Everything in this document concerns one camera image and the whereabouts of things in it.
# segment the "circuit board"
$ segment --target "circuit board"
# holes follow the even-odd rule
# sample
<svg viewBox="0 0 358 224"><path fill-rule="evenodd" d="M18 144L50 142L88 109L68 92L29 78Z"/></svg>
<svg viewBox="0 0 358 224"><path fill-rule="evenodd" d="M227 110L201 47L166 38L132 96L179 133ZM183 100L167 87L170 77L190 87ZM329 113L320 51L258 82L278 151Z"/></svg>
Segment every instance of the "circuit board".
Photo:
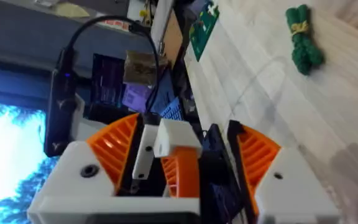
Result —
<svg viewBox="0 0 358 224"><path fill-rule="evenodd" d="M206 43L212 33L215 23L219 17L218 6L213 2L205 4L200 12L200 18L191 25L190 41L196 55L197 62L203 54Z"/></svg>

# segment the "wooden surface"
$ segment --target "wooden surface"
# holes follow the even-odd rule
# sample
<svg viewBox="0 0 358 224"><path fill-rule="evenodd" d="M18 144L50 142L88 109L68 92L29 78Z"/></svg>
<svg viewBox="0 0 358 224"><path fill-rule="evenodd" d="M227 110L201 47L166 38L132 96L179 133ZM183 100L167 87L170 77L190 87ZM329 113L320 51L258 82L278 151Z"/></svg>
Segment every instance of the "wooden surface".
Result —
<svg viewBox="0 0 358 224"><path fill-rule="evenodd" d="M343 22L358 23L345 13L358 15L358 3L344 1L343 14L313 10L326 64L305 77L291 60L284 2L218 1L221 15L200 62L191 45L185 55L201 125L216 123L226 133L236 119L281 146L299 147L344 223L358 223L358 30Z"/></svg>
<svg viewBox="0 0 358 224"><path fill-rule="evenodd" d="M179 50L183 42L183 36L180 31L178 19L175 11L171 11L171 16L168 20L167 29L163 38L164 41L164 54L168 61L171 62L171 68L177 61Z"/></svg>

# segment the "green rope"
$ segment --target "green rope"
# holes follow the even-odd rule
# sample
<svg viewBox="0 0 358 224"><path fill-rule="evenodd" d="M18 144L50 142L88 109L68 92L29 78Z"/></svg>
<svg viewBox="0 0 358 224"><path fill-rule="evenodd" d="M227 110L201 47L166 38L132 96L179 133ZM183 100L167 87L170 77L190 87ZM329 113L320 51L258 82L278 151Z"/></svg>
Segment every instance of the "green rope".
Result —
<svg viewBox="0 0 358 224"><path fill-rule="evenodd" d="M304 75L309 75L312 67L318 67L324 62L323 53L313 44L308 32L309 12L305 4L298 8L289 8L285 12L294 46L292 60L298 71Z"/></svg>

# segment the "screw hole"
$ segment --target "screw hole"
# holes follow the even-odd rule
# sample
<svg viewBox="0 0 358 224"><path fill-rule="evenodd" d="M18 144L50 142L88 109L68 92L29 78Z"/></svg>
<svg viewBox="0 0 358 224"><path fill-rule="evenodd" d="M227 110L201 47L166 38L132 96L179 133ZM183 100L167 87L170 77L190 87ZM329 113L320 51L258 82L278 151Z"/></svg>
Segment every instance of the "screw hole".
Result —
<svg viewBox="0 0 358 224"><path fill-rule="evenodd" d="M282 179L283 179L283 175L281 175L281 173L279 173L279 172L275 172L275 173L274 173L274 177L275 177L276 179L278 179L278 180L282 180Z"/></svg>
<svg viewBox="0 0 358 224"><path fill-rule="evenodd" d="M99 167L97 165L91 164L84 166L81 170L81 176L84 178L90 178L98 174Z"/></svg>

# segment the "purple box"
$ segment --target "purple box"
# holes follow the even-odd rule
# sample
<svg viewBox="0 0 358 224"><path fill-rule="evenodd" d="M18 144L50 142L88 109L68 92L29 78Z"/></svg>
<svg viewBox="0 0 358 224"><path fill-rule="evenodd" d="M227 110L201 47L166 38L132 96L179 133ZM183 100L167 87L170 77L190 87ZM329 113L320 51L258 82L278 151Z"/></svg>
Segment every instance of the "purple box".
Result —
<svg viewBox="0 0 358 224"><path fill-rule="evenodd" d="M143 113L146 110L146 101L151 89L145 85L127 84L122 104L130 109Z"/></svg>

